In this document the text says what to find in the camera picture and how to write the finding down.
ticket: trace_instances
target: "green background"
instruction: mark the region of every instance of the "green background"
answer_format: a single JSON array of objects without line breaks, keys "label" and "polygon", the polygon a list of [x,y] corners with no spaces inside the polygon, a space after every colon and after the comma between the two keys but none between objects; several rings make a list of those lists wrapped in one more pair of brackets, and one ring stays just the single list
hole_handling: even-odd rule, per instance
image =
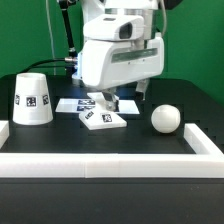
[{"label": "green background", "polygon": [[[61,10],[49,0],[55,54],[65,57],[67,40]],[[223,0],[183,0],[168,11],[166,61],[161,77],[190,80],[224,105]],[[45,0],[0,1],[0,76],[52,58]],[[69,9],[75,46],[82,48],[80,4]]]}]

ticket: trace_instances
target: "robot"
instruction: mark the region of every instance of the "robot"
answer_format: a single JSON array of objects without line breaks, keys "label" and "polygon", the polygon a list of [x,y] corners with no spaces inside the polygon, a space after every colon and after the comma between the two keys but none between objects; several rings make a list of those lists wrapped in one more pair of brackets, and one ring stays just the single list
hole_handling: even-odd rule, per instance
[{"label": "robot", "polygon": [[[78,0],[58,0],[61,8]],[[98,107],[85,111],[79,118],[89,129],[124,127],[126,121],[114,111],[119,105],[116,88],[137,82],[136,91],[145,99],[149,79],[160,75],[164,67],[166,30],[164,0],[80,0],[84,16],[84,47],[78,54],[73,80],[100,91],[89,94]],[[164,29],[156,30],[156,11],[163,11]],[[68,24],[68,42],[70,33]],[[70,56],[74,46],[69,44]]]}]

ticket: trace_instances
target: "upside-down cup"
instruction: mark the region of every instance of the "upside-down cup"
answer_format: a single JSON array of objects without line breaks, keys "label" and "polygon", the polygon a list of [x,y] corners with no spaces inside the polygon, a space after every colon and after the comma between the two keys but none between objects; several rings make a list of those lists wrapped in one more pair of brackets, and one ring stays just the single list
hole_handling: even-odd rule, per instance
[{"label": "upside-down cup", "polygon": [[16,77],[13,121],[23,125],[40,125],[52,121],[46,76],[21,73]]}]

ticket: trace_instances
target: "black surface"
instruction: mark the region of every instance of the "black surface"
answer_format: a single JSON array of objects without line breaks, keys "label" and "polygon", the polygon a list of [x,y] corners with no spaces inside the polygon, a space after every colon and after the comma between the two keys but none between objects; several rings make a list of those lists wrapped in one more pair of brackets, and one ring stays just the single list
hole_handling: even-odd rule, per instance
[{"label": "black surface", "polygon": [[[52,108],[60,97],[85,98],[66,77],[49,77]],[[0,79],[0,119],[10,120],[2,152],[192,153],[183,124],[196,123],[223,150],[224,109],[190,82],[153,79],[141,115],[128,115],[127,128],[89,131],[77,114],[54,114],[54,121],[27,127],[11,121],[15,76]],[[121,98],[134,88],[119,89]],[[182,116],[170,135],[149,121],[154,108],[171,104]],[[0,223],[207,223],[224,222],[223,179],[0,179]]]},{"label": "black surface", "polygon": [[[53,112],[60,98],[87,98],[87,90],[72,85],[68,77],[49,77],[48,86]],[[211,132],[211,139],[223,150],[223,108],[187,81],[153,79],[146,102],[136,101],[140,115],[121,115],[127,120],[126,128],[94,131],[89,131],[74,113],[54,112],[54,120],[45,125],[14,123],[14,88],[14,75],[0,80],[0,119],[10,120],[10,137],[2,152],[193,153],[183,139],[184,124],[189,122],[197,123],[206,134]],[[135,86],[120,88],[118,94],[121,99],[134,99]],[[174,105],[181,112],[182,123],[171,134],[161,134],[151,124],[153,110],[162,104]]]}]

